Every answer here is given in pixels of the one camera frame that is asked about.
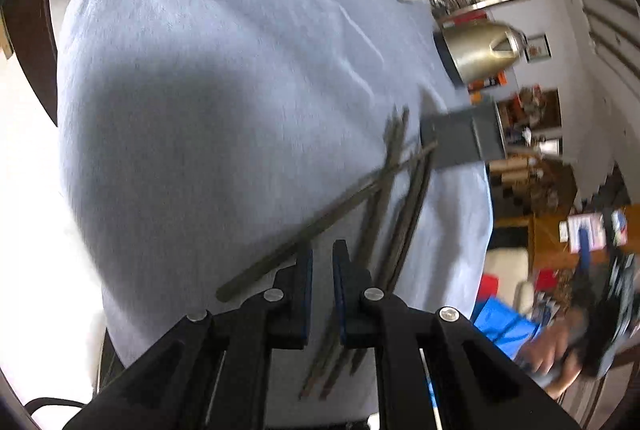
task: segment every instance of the wall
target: wall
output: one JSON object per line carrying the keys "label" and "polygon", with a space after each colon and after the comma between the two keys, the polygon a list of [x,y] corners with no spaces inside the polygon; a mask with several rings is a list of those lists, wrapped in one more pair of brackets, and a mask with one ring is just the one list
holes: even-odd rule
{"label": "wall", "polygon": [[[575,165],[580,174],[578,186],[582,197],[587,199],[596,192],[591,188],[602,174],[603,161],[613,158],[618,162],[625,178],[629,196],[633,202],[640,201],[640,82],[624,68],[610,53],[599,48],[596,54],[589,36],[589,23],[582,12],[583,4],[595,7],[599,12],[615,22],[625,24],[636,38],[640,38],[640,21],[626,14],[621,21],[616,19],[615,9],[607,9],[602,0],[564,0],[564,7],[571,21],[580,58],[591,75],[591,92],[593,93],[593,119],[590,128],[599,129],[594,139],[588,140],[583,147]],[[615,38],[610,42],[617,44]],[[620,49],[625,50],[622,39]],[[629,53],[631,59],[638,54]]]}
{"label": "wall", "polygon": [[490,10],[495,20],[513,25],[526,36],[546,34],[552,58],[530,64],[521,60],[514,72],[519,87],[558,88],[563,151],[577,160],[587,134],[583,126],[592,121],[593,96],[564,0],[519,0]]}

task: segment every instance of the electric kettle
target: electric kettle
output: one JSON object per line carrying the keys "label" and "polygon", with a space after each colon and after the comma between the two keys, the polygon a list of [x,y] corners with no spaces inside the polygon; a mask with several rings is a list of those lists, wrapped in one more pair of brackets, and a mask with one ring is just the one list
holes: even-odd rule
{"label": "electric kettle", "polygon": [[508,24],[478,20],[433,34],[447,74],[455,86],[495,76],[524,52],[523,33]]}

